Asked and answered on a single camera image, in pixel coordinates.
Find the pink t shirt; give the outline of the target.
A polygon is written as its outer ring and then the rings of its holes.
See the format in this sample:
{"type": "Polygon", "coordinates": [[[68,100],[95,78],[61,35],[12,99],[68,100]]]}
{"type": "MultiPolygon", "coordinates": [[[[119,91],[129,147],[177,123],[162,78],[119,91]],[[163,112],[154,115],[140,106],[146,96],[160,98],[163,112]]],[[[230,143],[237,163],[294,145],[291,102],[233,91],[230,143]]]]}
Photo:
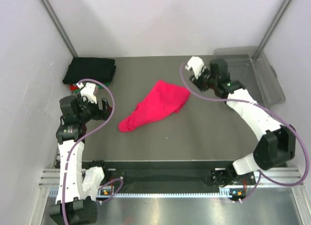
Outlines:
{"type": "Polygon", "coordinates": [[[141,126],[160,121],[172,113],[178,113],[189,97],[190,92],[185,87],[159,80],[137,104],[131,115],[119,123],[119,131],[131,132],[141,126]]]}

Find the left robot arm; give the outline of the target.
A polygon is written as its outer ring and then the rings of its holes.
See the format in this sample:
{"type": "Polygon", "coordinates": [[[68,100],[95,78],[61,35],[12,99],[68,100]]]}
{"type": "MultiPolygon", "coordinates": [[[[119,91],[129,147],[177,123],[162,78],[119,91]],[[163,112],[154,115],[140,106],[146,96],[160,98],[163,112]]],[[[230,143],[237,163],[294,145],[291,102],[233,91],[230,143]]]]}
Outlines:
{"type": "Polygon", "coordinates": [[[55,205],[49,216],[58,225],[92,225],[97,221],[96,197],[100,184],[110,180],[102,164],[82,170],[86,123],[105,121],[112,107],[102,99],[99,107],[95,96],[71,95],[60,101],[61,123],[56,132],[60,154],[60,181],[55,205]]]}

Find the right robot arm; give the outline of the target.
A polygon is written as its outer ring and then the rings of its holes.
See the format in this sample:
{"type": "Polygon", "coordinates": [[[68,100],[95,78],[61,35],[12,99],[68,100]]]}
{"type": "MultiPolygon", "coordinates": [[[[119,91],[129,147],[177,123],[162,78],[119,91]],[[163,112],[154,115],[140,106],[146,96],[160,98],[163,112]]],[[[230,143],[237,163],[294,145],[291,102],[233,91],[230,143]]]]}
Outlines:
{"type": "Polygon", "coordinates": [[[258,140],[252,153],[233,161],[220,173],[211,172],[216,184],[238,184],[248,173],[269,170],[294,158],[296,138],[292,128],[272,118],[240,81],[230,78],[224,59],[210,60],[207,66],[200,57],[193,56],[185,69],[193,73],[190,81],[200,91],[212,89],[217,97],[238,113],[258,140]]]}

